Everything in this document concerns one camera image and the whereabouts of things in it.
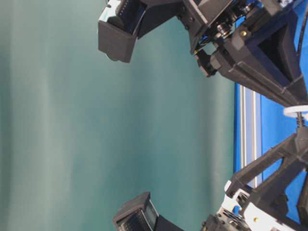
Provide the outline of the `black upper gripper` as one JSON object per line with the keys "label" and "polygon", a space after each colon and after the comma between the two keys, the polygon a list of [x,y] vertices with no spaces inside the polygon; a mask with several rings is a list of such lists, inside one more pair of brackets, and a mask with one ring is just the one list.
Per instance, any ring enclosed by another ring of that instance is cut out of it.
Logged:
{"label": "black upper gripper", "polygon": [[308,103],[294,38],[297,15],[257,0],[137,0],[140,39],[172,17],[189,34],[205,76],[216,72],[285,106]]}

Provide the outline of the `black and white lower gripper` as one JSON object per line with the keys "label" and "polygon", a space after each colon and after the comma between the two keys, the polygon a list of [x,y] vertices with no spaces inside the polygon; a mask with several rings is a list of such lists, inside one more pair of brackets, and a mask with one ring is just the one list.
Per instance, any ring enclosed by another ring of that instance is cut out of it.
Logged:
{"label": "black and white lower gripper", "polygon": [[[282,160],[280,168],[251,192],[252,189],[247,183],[279,159]],[[308,136],[293,134],[232,176],[221,207],[215,216],[208,217],[202,230],[306,231],[308,229],[307,178],[300,187],[301,192],[296,203],[299,222],[289,218],[277,204],[289,185],[303,170],[306,170],[307,166]],[[245,206],[240,205],[240,202],[244,202],[249,194],[243,190],[251,192]]]}

